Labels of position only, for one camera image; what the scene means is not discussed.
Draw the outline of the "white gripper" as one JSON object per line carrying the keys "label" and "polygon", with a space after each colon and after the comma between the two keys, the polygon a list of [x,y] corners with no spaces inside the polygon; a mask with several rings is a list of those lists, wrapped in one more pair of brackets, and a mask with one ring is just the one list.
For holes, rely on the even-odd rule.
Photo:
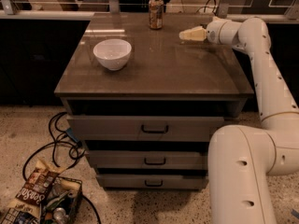
{"label": "white gripper", "polygon": [[206,29],[203,26],[196,26],[179,33],[181,40],[204,41],[206,38],[209,42],[220,44],[221,28],[227,22],[226,19],[214,17]]}

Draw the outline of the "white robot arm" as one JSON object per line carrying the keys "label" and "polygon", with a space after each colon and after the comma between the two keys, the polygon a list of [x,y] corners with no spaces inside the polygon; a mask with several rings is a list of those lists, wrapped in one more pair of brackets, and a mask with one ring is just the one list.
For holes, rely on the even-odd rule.
{"label": "white robot arm", "polygon": [[261,127],[227,125],[209,142],[212,223],[277,224],[266,178],[299,171],[299,107],[272,57],[265,22],[215,17],[179,38],[229,45],[249,56],[253,74]]}

